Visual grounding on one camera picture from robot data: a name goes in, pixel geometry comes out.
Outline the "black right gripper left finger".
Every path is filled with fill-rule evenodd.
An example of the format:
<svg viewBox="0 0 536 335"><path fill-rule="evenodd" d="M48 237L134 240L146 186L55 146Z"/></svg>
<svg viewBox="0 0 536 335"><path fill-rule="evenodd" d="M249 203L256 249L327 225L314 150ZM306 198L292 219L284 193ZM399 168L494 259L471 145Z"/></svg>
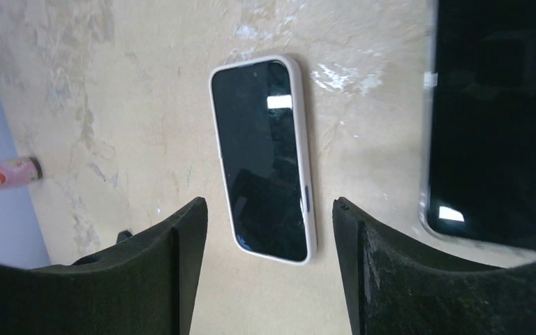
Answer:
<svg viewBox="0 0 536 335"><path fill-rule="evenodd" d="M71 265L0 265L0 334L188 334L207 227L194 198Z"/></svg>

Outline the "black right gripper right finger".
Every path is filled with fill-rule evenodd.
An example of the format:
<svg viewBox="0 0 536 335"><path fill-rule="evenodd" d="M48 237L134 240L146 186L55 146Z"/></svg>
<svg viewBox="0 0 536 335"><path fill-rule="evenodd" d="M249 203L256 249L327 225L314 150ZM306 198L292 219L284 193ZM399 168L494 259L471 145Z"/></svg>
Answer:
<svg viewBox="0 0 536 335"><path fill-rule="evenodd" d="M536 334L536 262L458 258L346 198L334 201L332 219L353 334Z"/></svg>

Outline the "black phone with case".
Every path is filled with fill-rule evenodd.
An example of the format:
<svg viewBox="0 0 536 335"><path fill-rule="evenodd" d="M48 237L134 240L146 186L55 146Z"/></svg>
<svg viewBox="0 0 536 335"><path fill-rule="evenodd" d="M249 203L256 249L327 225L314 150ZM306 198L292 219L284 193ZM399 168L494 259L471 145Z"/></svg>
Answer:
<svg viewBox="0 0 536 335"><path fill-rule="evenodd" d="M318 243L299 64L274 54L220 66L209 93L236 245L309 263Z"/></svg>

